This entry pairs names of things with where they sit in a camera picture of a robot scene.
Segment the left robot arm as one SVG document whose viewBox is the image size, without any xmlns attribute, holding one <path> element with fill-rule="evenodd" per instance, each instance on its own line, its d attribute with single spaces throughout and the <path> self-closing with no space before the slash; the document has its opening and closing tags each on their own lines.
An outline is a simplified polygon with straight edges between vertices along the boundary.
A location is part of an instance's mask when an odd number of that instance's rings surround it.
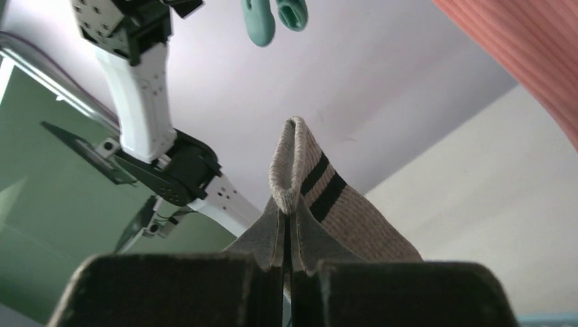
<svg viewBox="0 0 578 327">
<path fill-rule="evenodd" d="M 82 38 L 94 47 L 112 93 L 119 139 L 97 146 L 51 123 L 44 127 L 117 185 L 142 183 L 151 197 L 116 246 L 167 237 L 190 213 L 242 235 L 260 211 L 222 172 L 207 144 L 175 129 L 168 107 L 166 62 L 171 13 L 185 18 L 201 1 L 73 1 Z"/>
</svg>

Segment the grey beige striped sock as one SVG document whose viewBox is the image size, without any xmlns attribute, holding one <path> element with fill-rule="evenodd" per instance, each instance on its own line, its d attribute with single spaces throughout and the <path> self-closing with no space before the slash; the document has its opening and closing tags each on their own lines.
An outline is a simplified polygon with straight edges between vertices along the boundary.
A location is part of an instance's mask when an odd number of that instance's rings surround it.
<svg viewBox="0 0 578 327">
<path fill-rule="evenodd" d="M 289 118 L 269 169 L 271 195 L 286 214 L 302 206 L 340 245 L 370 262 L 422 257 L 384 215 L 338 174 L 303 118 Z"/>
</svg>

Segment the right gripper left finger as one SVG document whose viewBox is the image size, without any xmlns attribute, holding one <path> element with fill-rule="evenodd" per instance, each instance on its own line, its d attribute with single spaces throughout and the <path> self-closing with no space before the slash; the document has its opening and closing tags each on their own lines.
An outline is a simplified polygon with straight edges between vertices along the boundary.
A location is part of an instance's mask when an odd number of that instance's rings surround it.
<svg viewBox="0 0 578 327">
<path fill-rule="evenodd" d="M 74 272 L 49 326 L 281 326 L 282 233 L 263 214 L 218 253 L 95 255 Z"/>
</svg>

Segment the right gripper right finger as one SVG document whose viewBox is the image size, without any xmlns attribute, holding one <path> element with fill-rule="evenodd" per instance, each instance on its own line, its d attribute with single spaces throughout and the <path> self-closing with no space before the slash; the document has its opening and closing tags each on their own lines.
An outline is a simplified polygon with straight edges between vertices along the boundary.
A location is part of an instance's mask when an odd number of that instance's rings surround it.
<svg viewBox="0 0 578 327">
<path fill-rule="evenodd" d="M 303 198 L 288 216 L 294 326 L 516 326 L 493 273 L 472 262 L 368 262 Z"/>
</svg>

